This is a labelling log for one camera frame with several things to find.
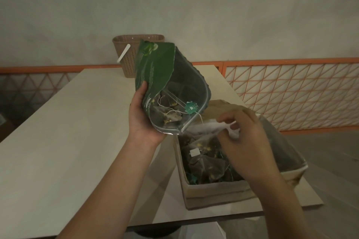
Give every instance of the white handle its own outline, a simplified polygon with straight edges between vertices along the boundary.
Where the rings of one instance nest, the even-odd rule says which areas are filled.
[[[120,60],[122,60],[123,56],[126,54],[126,52],[129,50],[129,48],[131,47],[130,44],[127,44],[127,46],[124,48],[124,50],[122,51],[121,56],[119,56],[119,59],[117,60],[117,63],[120,62]]]

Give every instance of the brown plastic basket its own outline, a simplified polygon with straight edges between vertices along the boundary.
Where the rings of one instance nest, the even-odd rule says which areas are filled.
[[[164,42],[164,36],[160,34],[119,35],[112,39],[118,57],[122,54],[127,44],[131,45],[120,61],[126,78],[134,78],[136,76],[135,57],[137,55],[141,39],[150,42]]]

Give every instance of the tabletop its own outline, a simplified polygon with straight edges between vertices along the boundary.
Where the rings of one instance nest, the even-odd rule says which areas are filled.
[[[196,68],[212,100],[244,105],[213,65]],[[128,135],[134,79],[121,68],[85,69],[0,143],[0,238],[57,235],[94,190]],[[301,179],[302,206],[322,204]],[[187,210],[172,137],[157,148],[129,230],[263,214],[257,198]]]

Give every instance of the person's right hand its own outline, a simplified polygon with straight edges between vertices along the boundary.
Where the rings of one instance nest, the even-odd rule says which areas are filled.
[[[234,140],[227,130],[218,134],[219,142],[234,169],[249,183],[272,180],[280,176],[272,149],[262,124],[254,111],[243,108],[220,115],[218,122],[240,128],[240,137]]]

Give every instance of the gray floor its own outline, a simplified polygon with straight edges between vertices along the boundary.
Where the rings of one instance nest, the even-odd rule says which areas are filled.
[[[358,238],[359,131],[287,136],[309,164],[304,177],[324,202],[305,212],[318,238]],[[268,238],[264,217],[220,225],[227,238]]]

